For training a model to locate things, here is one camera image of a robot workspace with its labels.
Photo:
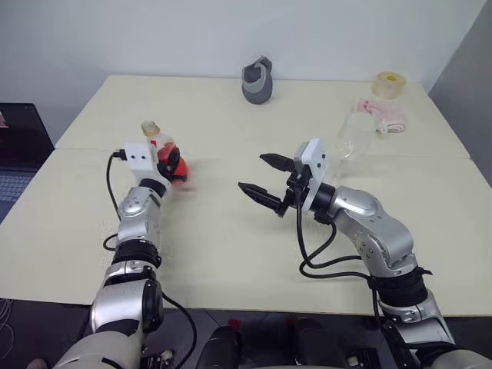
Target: pink cloth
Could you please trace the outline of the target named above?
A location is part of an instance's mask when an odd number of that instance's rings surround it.
[[[402,132],[407,126],[407,119],[400,107],[392,101],[374,101],[360,99],[354,107],[355,111],[371,114],[377,122],[377,130],[381,133]]]

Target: laptop screen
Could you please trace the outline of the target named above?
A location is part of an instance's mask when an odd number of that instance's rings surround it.
[[[33,104],[0,103],[0,168],[38,169],[53,149]]]

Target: laptop keyboard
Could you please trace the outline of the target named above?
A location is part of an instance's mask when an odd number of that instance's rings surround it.
[[[31,179],[25,176],[0,175],[0,201],[16,202]]]

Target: bottle cap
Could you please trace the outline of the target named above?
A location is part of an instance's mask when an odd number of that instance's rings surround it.
[[[156,135],[161,131],[161,129],[155,124],[154,121],[144,121],[141,124],[141,130],[147,137]]]

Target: white wall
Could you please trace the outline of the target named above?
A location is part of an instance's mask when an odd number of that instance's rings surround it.
[[[371,80],[429,90],[485,0],[1,0],[0,101],[33,101],[56,141],[111,73]]]

